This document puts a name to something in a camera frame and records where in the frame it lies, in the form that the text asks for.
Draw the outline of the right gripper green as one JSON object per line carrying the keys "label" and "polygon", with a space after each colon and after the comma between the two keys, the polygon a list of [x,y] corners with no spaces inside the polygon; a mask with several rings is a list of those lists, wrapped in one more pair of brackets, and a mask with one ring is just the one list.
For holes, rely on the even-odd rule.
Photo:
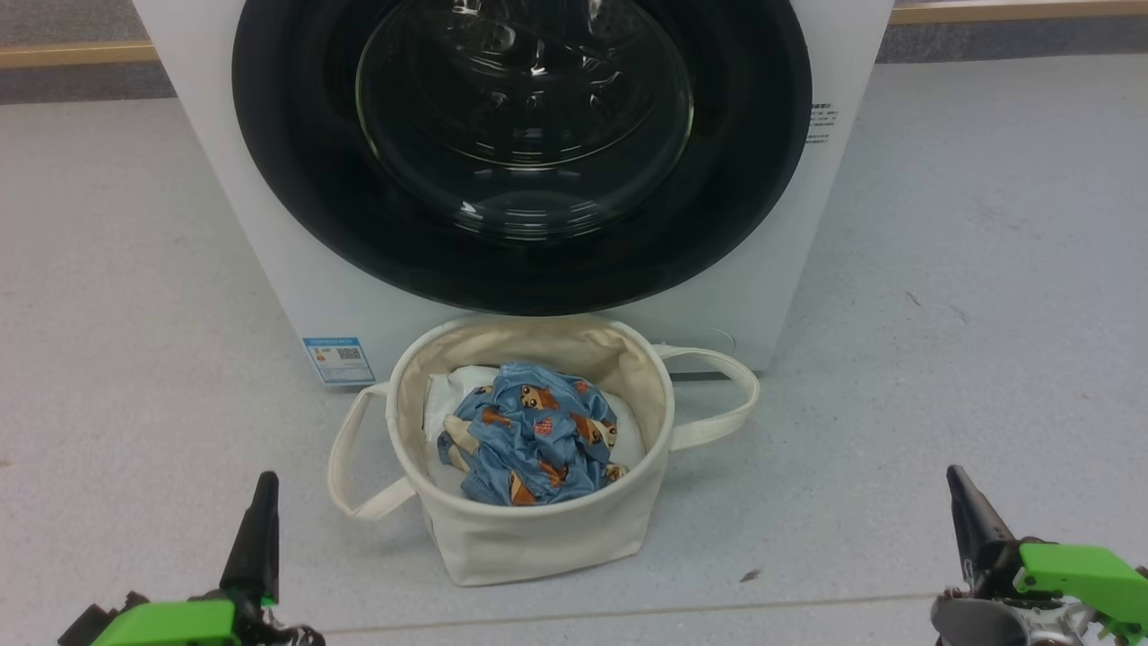
{"label": "right gripper green", "polygon": [[939,645],[1145,645],[1145,567],[1110,548],[1018,540],[967,470],[946,469],[965,591],[945,589]]}

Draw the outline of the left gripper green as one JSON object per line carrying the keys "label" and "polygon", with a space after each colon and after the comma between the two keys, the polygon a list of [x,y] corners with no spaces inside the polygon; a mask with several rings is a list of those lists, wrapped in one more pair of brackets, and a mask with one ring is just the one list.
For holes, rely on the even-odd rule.
{"label": "left gripper green", "polygon": [[180,601],[131,591],[119,608],[91,605],[60,645],[324,645],[305,624],[279,622],[279,477],[264,470],[245,509],[219,589]]}

